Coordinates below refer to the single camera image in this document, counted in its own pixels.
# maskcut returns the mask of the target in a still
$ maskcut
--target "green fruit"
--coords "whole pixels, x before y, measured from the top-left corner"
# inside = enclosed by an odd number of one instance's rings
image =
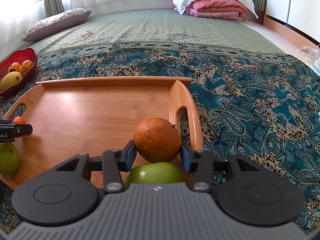
[[[0,143],[0,173],[10,175],[19,168],[19,153],[13,143]]]
[[[125,187],[131,183],[168,184],[183,182],[179,170],[171,163],[151,163],[133,168],[125,178]]]
[[[7,90],[9,87],[12,87],[16,84],[18,84],[22,80],[22,75],[18,71],[13,71],[8,73],[3,77],[3,79],[0,82],[0,89],[2,91]]]

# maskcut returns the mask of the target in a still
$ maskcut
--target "wooden surface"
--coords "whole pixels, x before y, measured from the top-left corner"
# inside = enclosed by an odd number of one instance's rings
[[[121,77],[92,77],[58,79],[37,82],[46,88],[65,87],[106,87],[106,86],[154,86],[170,87],[176,80],[181,81],[185,86],[190,85],[191,78],[184,77],[149,77],[149,76],[121,76]]]
[[[263,26],[279,34],[297,48],[300,48],[301,46],[309,46],[313,49],[317,48],[317,46],[307,38],[268,17],[264,18]]]
[[[154,78],[148,81],[144,77],[143,82],[145,85],[152,84]],[[99,86],[89,86],[87,83],[88,86],[83,87],[74,85],[73,81],[63,82],[65,88],[59,87],[61,82],[41,82],[18,99],[5,119],[10,119],[15,109],[23,104],[26,106],[23,117],[32,124],[34,130],[32,135],[16,138],[14,143],[21,159],[18,172],[11,176],[0,175],[0,179],[15,189],[27,179],[77,153],[87,152],[90,156],[98,156],[108,149],[122,149],[133,138],[137,125],[144,119],[161,117],[174,120],[177,124],[180,111],[176,113],[174,109],[182,109],[177,102],[188,109],[189,120],[195,124],[190,127],[198,129],[190,132],[192,148],[202,148],[199,117],[195,106],[191,104],[193,101],[188,89],[181,82],[176,81],[171,88],[173,81],[169,82],[167,78],[162,83],[157,79],[159,86],[124,86],[125,79],[115,82],[111,77],[114,86],[102,86],[108,79],[91,79]],[[58,84],[58,88],[52,87],[54,83]],[[146,163],[137,155],[133,166]],[[182,170],[179,161],[174,160],[173,163]],[[183,177],[186,182],[192,179],[188,174],[183,174]],[[93,172],[91,182],[102,187],[102,173]]]
[[[180,81],[176,81],[169,89],[169,122],[180,131],[180,117],[188,112],[191,147],[202,150],[202,132],[198,111],[189,90]]]

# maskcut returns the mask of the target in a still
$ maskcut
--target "red fruit bowl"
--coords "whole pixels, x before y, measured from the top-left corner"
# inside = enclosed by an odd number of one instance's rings
[[[20,64],[24,62],[25,60],[31,60],[33,62],[33,66],[27,71],[27,73],[24,75],[22,80],[12,86],[6,89],[5,91],[2,91],[0,89],[0,97],[10,97],[18,93],[21,89],[24,88],[24,86],[32,80],[34,74],[36,73],[37,68],[37,53],[32,48],[26,48],[22,50],[17,50],[13,52],[7,59],[5,59],[3,62],[0,63],[0,82],[4,78],[5,75],[7,75],[7,71],[9,66],[14,62],[19,62]]]

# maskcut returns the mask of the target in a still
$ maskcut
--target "tray handle cutout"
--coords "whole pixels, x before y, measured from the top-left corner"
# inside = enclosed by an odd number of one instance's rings
[[[43,85],[37,85],[29,91],[25,92],[8,110],[6,115],[4,116],[4,120],[10,120],[19,106],[24,106],[25,111],[22,117],[28,115],[28,112],[32,110],[32,108],[39,101],[40,97],[43,95],[45,91],[45,87]]]
[[[169,122],[180,131],[180,117],[187,110],[190,129],[191,148],[203,149],[201,124],[196,104],[187,89],[180,81],[176,81],[169,89]]]

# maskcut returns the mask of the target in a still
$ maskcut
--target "paisley pattern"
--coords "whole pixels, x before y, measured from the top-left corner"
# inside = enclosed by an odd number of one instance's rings
[[[306,197],[296,223],[307,233],[320,225],[320,87],[293,56],[150,41],[57,50],[39,56],[23,91],[0,100],[0,117],[36,81],[120,75],[191,77],[204,148],[220,156],[238,152],[296,184]],[[186,115],[181,123],[189,140]],[[224,181],[215,174],[214,185]],[[2,206],[2,213],[9,210]]]
[[[19,223],[11,207],[12,189],[0,181],[0,230],[9,233]]]

